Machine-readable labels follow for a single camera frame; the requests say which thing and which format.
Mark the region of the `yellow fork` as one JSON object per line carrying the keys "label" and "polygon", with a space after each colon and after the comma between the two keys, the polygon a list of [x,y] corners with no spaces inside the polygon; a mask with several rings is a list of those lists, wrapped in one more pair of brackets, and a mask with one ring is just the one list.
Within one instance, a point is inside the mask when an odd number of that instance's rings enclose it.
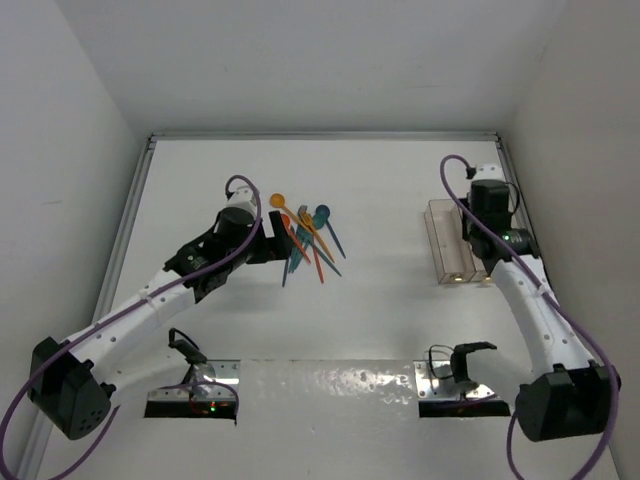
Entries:
{"label": "yellow fork", "polygon": [[299,214],[299,218],[302,222],[302,225],[311,232],[311,234],[313,235],[313,237],[319,242],[322,250],[324,251],[324,253],[328,256],[328,258],[330,259],[331,262],[335,262],[335,259],[330,251],[330,249],[328,248],[328,246],[326,245],[325,241],[323,240],[323,238],[321,237],[321,235],[319,234],[318,230],[316,229],[314,222],[313,222],[313,217],[311,214],[309,214],[306,210],[302,211]]}

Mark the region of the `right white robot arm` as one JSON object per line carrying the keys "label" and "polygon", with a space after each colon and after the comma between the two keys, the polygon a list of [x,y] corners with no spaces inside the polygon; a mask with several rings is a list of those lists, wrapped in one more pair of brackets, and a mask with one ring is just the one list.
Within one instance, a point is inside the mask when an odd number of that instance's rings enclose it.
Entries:
{"label": "right white robot arm", "polygon": [[542,280],[533,237],[511,225],[509,193],[503,180],[474,180],[459,205],[462,237],[507,301],[529,353],[530,377],[515,394],[520,428],[534,442],[595,434],[608,439],[620,378],[595,360],[559,312]]}

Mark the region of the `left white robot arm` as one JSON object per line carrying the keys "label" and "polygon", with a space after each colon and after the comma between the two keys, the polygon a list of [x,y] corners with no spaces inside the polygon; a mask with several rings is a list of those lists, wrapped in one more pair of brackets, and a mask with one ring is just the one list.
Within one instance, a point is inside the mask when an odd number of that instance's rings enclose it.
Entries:
{"label": "left white robot arm", "polygon": [[213,227],[186,243],[134,297],[95,324],[32,351],[29,400],[70,440],[94,431],[123,396],[114,367],[173,317],[226,284],[245,264],[285,259],[293,242],[272,210],[272,236],[239,207],[221,210]]}

